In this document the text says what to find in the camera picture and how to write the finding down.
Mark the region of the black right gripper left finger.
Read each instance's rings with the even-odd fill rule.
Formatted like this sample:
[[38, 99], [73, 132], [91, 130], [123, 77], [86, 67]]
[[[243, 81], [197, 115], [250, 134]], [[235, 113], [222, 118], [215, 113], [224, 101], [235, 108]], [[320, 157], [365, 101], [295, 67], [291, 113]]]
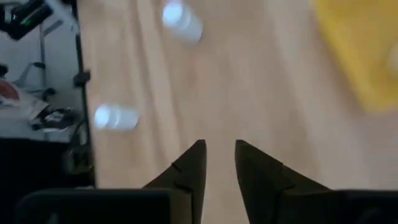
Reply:
[[204, 139], [199, 139], [144, 188], [177, 189], [189, 193], [192, 198], [193, 223], [200, 224], [205, 185], [206, 142]]

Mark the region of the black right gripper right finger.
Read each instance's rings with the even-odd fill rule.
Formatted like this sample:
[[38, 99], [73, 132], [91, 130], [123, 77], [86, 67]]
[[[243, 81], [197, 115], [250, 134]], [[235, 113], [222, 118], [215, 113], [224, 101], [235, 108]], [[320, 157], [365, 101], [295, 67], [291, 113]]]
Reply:
[[328, 190], [244, 140], [236, 141], [235, 164], [250, 223], [279, 223], [280, 200], [285, 193]]

